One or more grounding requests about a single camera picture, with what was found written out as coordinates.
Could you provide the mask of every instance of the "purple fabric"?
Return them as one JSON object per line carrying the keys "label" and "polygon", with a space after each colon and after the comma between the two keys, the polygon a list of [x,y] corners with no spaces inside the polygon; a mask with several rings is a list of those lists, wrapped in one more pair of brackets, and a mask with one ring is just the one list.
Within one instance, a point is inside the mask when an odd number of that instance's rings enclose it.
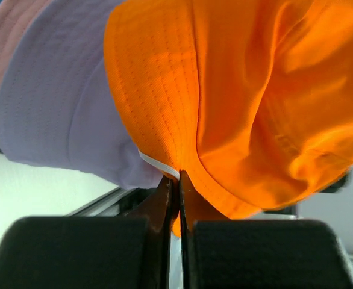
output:
{"label": "purple fabric", "polygon": [[55,0],[19,43],[0,88],[0,148],[12,161],[156,187],[114,106],[104,28],[120,0]]}

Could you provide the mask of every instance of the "orange fabric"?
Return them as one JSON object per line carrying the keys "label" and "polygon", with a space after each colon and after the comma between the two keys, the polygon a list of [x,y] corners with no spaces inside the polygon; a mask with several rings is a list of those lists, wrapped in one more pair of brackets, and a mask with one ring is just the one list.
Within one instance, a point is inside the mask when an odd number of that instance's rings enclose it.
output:
{"label": "orange fabric", "polygon": [[127,0],[104,53],[140,151],[229,218],[353,165],[353,0]]}

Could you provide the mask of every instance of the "white surface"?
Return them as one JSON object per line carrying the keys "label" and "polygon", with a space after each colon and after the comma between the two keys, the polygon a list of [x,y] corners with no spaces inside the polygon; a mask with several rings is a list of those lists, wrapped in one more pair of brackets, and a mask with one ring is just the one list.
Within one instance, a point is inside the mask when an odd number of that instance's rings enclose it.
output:
{"label": "white surface", "polygon": [[30,167],[0,155],[0,240],[21,217],[68,214],[114,188],[93,175]]}
{"label": "white surface", "polygon": [[353,174],[349,185],[337,194],[319,193],[300,204],[302,217],[323,220],[353,254]]}

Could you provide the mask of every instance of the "pink fabric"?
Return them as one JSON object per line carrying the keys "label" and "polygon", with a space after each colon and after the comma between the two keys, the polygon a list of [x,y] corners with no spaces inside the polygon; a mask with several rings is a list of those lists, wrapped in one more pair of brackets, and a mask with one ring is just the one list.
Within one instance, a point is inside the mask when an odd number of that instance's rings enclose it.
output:
{"label": "pink fabric", "polygon": [[53,0],[3,0],[0,3],[0,85],[24,32]]}

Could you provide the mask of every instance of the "orange hat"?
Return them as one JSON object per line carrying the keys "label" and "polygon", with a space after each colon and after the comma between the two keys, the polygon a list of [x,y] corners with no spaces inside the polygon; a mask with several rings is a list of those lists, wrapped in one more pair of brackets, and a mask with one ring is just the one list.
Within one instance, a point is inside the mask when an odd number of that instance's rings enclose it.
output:
{"label": "orange hat", "polygon": [[353,165],[353,0],[127,0],[104,54],[144,158],[187,171],[229,218]]}

